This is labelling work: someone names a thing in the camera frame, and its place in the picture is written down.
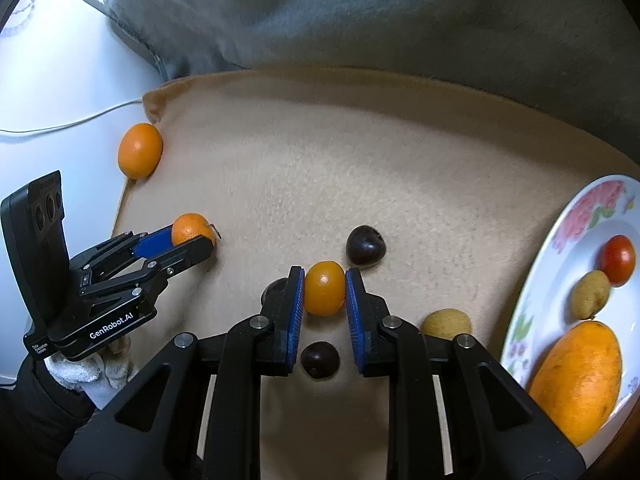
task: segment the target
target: orange fruit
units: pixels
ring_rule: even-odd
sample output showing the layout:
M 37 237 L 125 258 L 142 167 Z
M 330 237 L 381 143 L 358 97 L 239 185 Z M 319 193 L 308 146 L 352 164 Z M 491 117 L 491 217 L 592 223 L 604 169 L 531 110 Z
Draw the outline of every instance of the orange fruit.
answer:
M 577 447 L 609 418 L 621 380 L 622 355 L 613 330 L 585 321 L 556 342 L 533 377 L 529 395 Z
M 317 316 L 331 316 L 340 310 L 347 290 L 342 267 L 319 262 L 305 276 L 305 309 Z
M 186 213 L 178 216 L 171 227 L 171 243 L 176 246 L 191 240 L 198 235 L 209 238 L 216 244 L 216 236 L 211 225 L 204 216 L 198 213 Z
M 118 166 L 129 178 L 146 178 L 154 172 L 161 155 L 162 137 L 158 129 L 151 124 L 136 124 L 120 141 Z

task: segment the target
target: gray fabric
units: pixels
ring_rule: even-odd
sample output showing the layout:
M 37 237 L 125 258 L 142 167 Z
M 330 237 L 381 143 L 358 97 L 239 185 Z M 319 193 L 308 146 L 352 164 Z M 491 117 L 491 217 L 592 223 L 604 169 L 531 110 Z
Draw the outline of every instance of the gray fabric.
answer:
M 432 76 L 545 110 L 640 162 L 640 31 L 620 0 L 105 3 L 168 78 L 273 64 Z

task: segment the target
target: white cable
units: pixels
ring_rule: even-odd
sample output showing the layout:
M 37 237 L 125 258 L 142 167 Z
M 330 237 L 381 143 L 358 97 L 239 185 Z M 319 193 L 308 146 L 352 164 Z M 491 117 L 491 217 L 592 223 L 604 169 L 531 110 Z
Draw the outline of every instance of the white cable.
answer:
M 101 112 L 98 112 L 97 114 L 93 114 L 91 116 L 85 117 L 84 119 L 80 119 L 72 123 L 59 124 L 58 126 L 49 126 L 47 128 L 35 128 L 33 130 L 5 130 L 4 128 L 0 128 L 0 139 L 2 137 L 11 137 L 12 139 L 36 137 L 44 134 L 50 134 L 53 132 L 59 132 L 61 130 L 66 130 L 67 128 L 72 128 L 73 126 L 78 126 L 79 124 L 85 124 L 85 123 L 88 123 L 89 121 L 93 121 L 94 119 L 97 119 L 98 117 L 101 117 L 104 114 L 108 114 L 109 112 L 113 112 L 118 108 L 123 108 L 125 106 L 138 105 L 138 104 L 142 104 L 142 99 L 133 99 L 131 101 L 127 101 L 126 103 L 120 103 L 119 105 L 115 105 L 115 106 L 112 106 L 111 108 L 107 108 L 106 110 L 103 110 Z

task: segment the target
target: mango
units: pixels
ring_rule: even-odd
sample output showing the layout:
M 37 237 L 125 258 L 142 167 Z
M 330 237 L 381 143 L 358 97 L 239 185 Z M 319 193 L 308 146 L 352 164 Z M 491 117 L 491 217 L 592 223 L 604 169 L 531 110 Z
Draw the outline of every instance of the mango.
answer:
M 529 395 L 577 447 L 609 418 L 621 380 L 622 354 L 613 330 L 599 321 L 584 321 L 553 346 Z

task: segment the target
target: plate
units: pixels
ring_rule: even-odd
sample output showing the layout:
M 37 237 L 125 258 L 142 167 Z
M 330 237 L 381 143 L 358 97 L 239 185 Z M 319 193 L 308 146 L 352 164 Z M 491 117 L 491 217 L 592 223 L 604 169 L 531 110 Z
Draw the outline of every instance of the plate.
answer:
M 507 332 L 500 363 L 524 388 L 532 370 L 555 342 L 578 324 L 569 294 L 587 272 L 598 268 L 598 254 L 622 234 L 640 248 L 640 183 L 624 175 L 595 180 L 574 197 L 547 235 L 522 289 Z M 612 288 L 595 319 L 615 332 L 622 351 L 622 386 L 605 426 L 633 396 L 640 381 L 640 272 Z M 605 427 L 579 449 L 588 463 L 606 448 L 614 433 Z

